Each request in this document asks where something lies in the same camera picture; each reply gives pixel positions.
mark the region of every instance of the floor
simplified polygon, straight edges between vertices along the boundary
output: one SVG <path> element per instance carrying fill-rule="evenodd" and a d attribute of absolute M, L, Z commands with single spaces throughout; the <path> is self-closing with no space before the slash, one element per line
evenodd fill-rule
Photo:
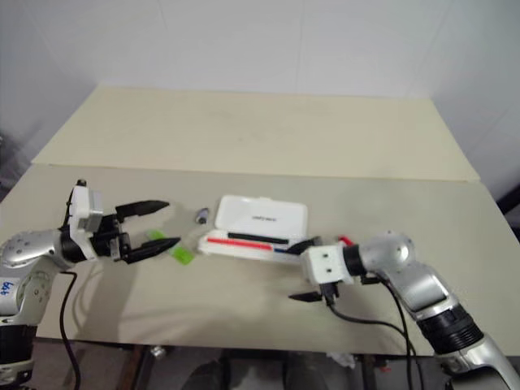
<path fill-rule="evenodd" d="M 121 370 L 130 354 L 127 350 L 98 344 L 75 342 L 73 348 L 80 362 L 82 390 L 111 390 L 117 388 Z M 139 390 L 180 390 L 189 374 L 201 364 L 220 357 L 221 349 L 171 348 L 163 360 L 154 361 L 146 384 Z M 343 368 L 323 353 L 305 353 L 331 390 L 363 389 L 362 370 Z M 40 340 L 35 343 L 33 356 L 36 367 L 29 385 L 37 390 L 69 390 L 73 387 L 73 374 L 65 349 L 58 340 Z M 520 358 L 513 357 L 513 364 L 520 365 Z M 427 390 L 444 390 L 446 375 L 435 360 L 420 359 L 425 374 Z M 282 366 L 277 361 L 232 359 L 233 390 L 283 390 Z M 384 369 L 375 369 L 378 390 L 402 390 L 406 388 L 405 360 L 387 361 Z"/>
<path fill-rule="evenodd" d="M 363 389 L 360 364 L 352 370 L 343 368 L 324 353 L 306 353 L 322 372 L 331 390 Z M 167 357 L 155 362 L 146 390 L 180 390 L 189 374 L 199 365 L 218 358 L 220 350 L 203 348 L 177 348 Z M 447 379 L 435 361 L 422 358 L 428 390 L 444 390 Z M 232 360 L 233 390 L 283 390 L 280 362 L 261 360 Z M 384 370 L 375 370 L 378 390 L 406 388 L 405 361 L 388 361 Z"/>

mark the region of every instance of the red marker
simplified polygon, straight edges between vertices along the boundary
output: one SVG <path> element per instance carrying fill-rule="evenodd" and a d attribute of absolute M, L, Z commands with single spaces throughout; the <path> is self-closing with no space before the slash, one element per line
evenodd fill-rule
<path fill-rule="evenodd" d="M 248 241 L 238 241 L 238 240 L 230 240 L 227 238 L 214 238 L 208 237 L 208 242 L 213 242 L 214 244 L 224 244 L 224 245 L 235 245 L 235 246 L 243 246 L 245 248 L 253 248 L 253 249 L 264 249 L 264 250 L 273 250 L 273 247 L 268 244 L 261 244 L 259 242 L 248 242 Z"/>

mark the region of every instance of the cable connector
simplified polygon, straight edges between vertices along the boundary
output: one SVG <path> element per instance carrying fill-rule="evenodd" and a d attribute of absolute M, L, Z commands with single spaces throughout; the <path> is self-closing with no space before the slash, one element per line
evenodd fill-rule
<path fill-rule="evenodd" d="M 319 289 L 322 292 L 322 296 L 325 298 L 327 306 L 333 306 L 335 303 L 334 300 L 340 296 L 337 283 L 320 284 Z"/>

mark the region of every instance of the black cable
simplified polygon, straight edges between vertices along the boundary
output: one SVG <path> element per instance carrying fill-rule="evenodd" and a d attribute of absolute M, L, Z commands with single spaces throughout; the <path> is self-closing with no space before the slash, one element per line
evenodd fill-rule
<path fill-rule="evenodd" d="M 61 272 L 65 275 L 72 275 L 71 283 L 68 285 L 67 292 L 65 292 L 65 296 L 63 297 L 62 308 L 59 311 L 59 331 L 62 334 L 63 345 L 65 345 L 65 349 L 67 350 L 67 354 L 69 359 L 71 360 L 72 369 L 74 370 L 74 375 L 76 377 L 76 382 L 74 383 L 74 390 L 79 390 L 81 385 L 81 372 L 80 365 L 76 360 L 76 356 L 74 356 L 74 352 L 72 351 L 71 342 L 68 340 L 67 335 L 65 334 L 65 324 L 63 321 L 63 317 L 65 315 L 65 306 L 67 304 L 68 296 L 71 293 L 72 286 L 76 282 L 78 275 L 75 272 L 63 271 Z"/>
<path fill-rule="evenodd" d="M 379 320 L 376 320 L 376 319 L 365 319 L 365 318 L 356 318 L 356 317 L 351 317 L 349 315 L 346 315 L 346 314 L 343 314 L 343 313 L 340 313 L 339 311 L 336 310 L 335 306 L 334 305 L 329 305 L 328 306 L 329 309 L 331 310 L 331 312 L 336 316 L 336 317 L 339 317 L 340 319 L 343 319 L 344 321 L 348 321 L 350 323 L 360 323 L 360 324 L 364 324 L 364 325 L 381 325 L 381 326 L 384 326 L 384 327 L 390 327 L 391 329 L 393 329 L 394 331 L 398 332 L 405 340 L 408 340 L 408 343 L 409 343 L 409 347 L 412 351 L 412 353 L 414 354 L 415 356 L 415 359 L 416 359 L 416 363 L 418 365 L 418 371 L 419 371 L 419 377 L 421 378 L 421 386 L 422 386 L 422 390 L 424 390 L 424 383 L 423 383 L 423 370 L 422 368 L 420 367 L 420 365 L 418 364 L 418 360 L 417 360 L 417 351 L 415 350 L 415 347 L 414 345 L 412 344 L 412 342 L 410 341 L 410 338 L 407 337 L 407 335 L 404 333 L 404 331 L 402 331 L 399 327 L 395 326 L 393 323 L 387 323 L 385 321 L 379 321 Z"/>
<path fill-rule="evenodd" d="M 410 386 L 412 382 L 412 362 L 411 362 L 411 356 L 410 351 L 412 349 L 412 342 L 410 340 L 410 335 L 408 334 L 408 326 L 406 325 L 405 320 L 405 313 L 403 311 L 403 308 L 401 306 L 401 303 L 399 302 L 399 298 L 397 295 L 393 292 L 393 290 L 390 288 L 388 283 L 386 281 L 381 282 L 384 287 L 387 288 L 388 292 L 392 295 L 393 301 L 396 303 L 397 310 L 399 311 L 399 316 L 401 317 L 401 322 L 403 324 L 403 333 L 405 334 L 406 339 L 406 375 L 408 378 L 408 386 Z M 417 358 L 417 354 L 414 351 L 414 360 L 415 365 L 417 366 L 417 371 L 419 374 L 419 382 L 421 384 L 421 389 L 424 390 L 424 378 L 423 378 L 423 368 L 421 367 L 421 364 L 419 363 L 419 360 Z"/>

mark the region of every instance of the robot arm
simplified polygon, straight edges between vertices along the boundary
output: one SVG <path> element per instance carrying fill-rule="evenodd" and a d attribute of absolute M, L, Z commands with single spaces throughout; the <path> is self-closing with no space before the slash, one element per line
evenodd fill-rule
<path fill-rule="evenodd" d="M 520 377 L 491 337 L 480 331 L 440 276 L 416 260 L 409 237 L 388 232 L 350 247 L 311 247 L 303 259 L 307 278 L 322 292 L 335 291 L 330 286 L 340 281 L 352 283 L 353 276 L 372 274 L 385 280 L 451 376 L 491 369 L 507 388 L 520 389 Z M 326 298 L 330 304 L 330 294 Z"/>
<path fill-rule="evenodd" d="M 0 389 L 17 389 L 30 380 L 33 339 L 45 313 L 54 277 L 76 263 L 98 256 L 133 263 L 160 254 L 180 238 L 144 243 L 132 249 L 120 224 L 168 203 L 142 201 L 116 207 L 103 216 L 101 198 L 79 180 L 60 229 L 24 232 L 0 249 Z"/>

